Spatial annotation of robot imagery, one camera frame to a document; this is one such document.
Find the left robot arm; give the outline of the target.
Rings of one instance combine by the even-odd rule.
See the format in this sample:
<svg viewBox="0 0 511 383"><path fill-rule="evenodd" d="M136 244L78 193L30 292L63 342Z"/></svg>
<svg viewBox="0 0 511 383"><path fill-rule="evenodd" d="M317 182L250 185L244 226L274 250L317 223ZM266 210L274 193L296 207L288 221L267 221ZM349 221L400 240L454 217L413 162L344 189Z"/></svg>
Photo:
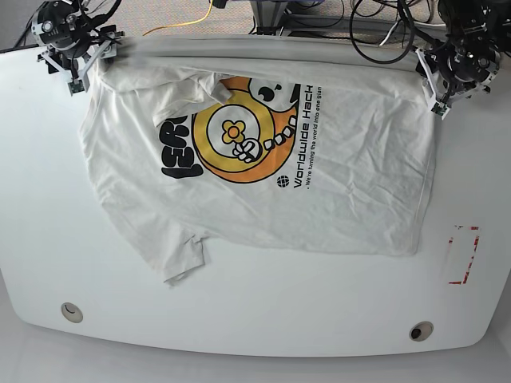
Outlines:
<svg viewBox="0 0 511 383"><path fill-rule="evenodd" d="M478 91L490 92L503 56L510 55L509 1L440 1L446 40L422 38L416 71L424 77L428 107L444 117L452 104Z"/></svg>

